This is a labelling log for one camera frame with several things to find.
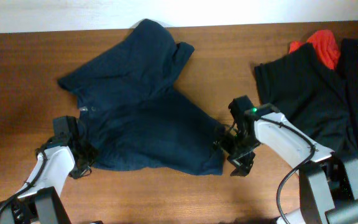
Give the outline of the navy blue shorts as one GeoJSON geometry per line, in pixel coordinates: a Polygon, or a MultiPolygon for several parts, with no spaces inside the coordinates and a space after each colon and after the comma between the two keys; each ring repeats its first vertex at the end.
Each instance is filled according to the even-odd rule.
{"type": "Polygon", "coordinates": [[[213,148],[218,121],[173,86],[193,52],[145,19],[121,43],[58,80],[76,96],[86,139],[99,151],[95,168],[222,174],[224,156],[213,148]]]}

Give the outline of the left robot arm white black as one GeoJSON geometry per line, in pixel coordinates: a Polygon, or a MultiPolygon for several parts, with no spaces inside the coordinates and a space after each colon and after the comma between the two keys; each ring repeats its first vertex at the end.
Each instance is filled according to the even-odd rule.
{"type": "Polygon", "coordinates": [[[67,177],[90,175],[98,150],[85,140],[52,137],[35,150],[37,163],[23,186],[0,202],[0,223],[70,223],[60,200],[67,177]]]}

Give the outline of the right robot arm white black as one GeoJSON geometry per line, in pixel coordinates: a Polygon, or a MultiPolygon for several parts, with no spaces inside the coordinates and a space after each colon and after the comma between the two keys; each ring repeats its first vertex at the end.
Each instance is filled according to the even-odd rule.
{"type": "Polygon", "coordinates": [[[233,176],[245,177],[254,163],[255,149],[273,149],[291,171],[275,196],[279,217],[274,223],[358,223],[358,159],[338,154],[294,127],[271,104],[244,108],[229,105],[233,124],[223,129],[214,146],[228,154],[233,176]],[[284,185],[299,176],[300,207],[285,213],[280,201],[284,185]]]}

